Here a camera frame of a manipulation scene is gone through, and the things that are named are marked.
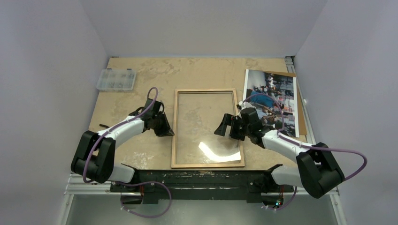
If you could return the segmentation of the printed photo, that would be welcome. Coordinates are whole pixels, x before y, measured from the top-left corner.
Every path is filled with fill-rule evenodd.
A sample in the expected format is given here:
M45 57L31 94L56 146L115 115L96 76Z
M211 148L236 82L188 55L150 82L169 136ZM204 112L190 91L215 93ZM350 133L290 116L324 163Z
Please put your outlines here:
M275 129L284 128L282 133L299 137L298 91L296 78L276 72L247 69L243 100L253 107L264 125Z

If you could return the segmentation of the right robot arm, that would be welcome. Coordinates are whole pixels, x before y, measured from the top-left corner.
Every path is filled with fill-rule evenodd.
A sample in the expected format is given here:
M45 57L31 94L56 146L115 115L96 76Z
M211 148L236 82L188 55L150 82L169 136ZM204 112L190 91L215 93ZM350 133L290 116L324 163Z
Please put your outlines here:
M345 181L345 175L327 145L321 142L310 145L283 135L276 128L265 125L254 108L241 110L239 116L224 114L214 134L225 136L228 128L230 138L241 141L249 138L253 144L296 162L295 167L281 165L264 177L263 184L270 191L281 185L296 186L318 199Z

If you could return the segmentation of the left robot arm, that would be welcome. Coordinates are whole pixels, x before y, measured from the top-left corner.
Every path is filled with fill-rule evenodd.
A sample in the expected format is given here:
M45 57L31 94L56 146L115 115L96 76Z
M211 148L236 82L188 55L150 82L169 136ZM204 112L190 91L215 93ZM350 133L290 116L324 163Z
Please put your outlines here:
M85 177L85 182L121 182L129 192L136 191L140 185L135 169L127 165L115 164L118 147L147 130L153 130L158 137L173 136L164 112L164 104L147 99L145 106L131 112L124 120L112 127L82 134L71 162L71 171Z

